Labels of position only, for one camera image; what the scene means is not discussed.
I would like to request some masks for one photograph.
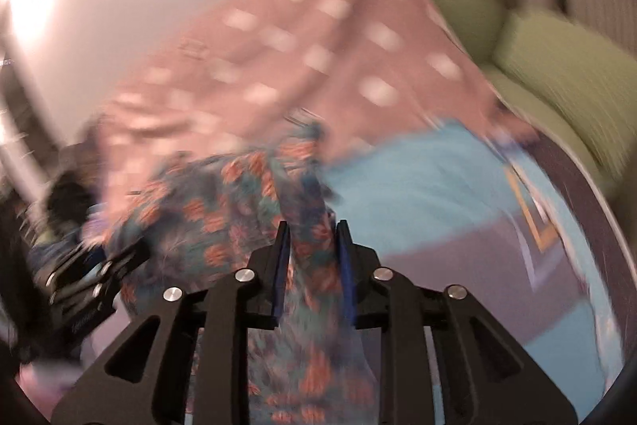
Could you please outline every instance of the pink bedsheet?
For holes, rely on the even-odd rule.
[[[290,119],[323,121],[328,161],[442,118],[481,137],[520,128],[431,0],[230,0],[138,67],[103,112],[111,221],[162,156],[269,142]]]

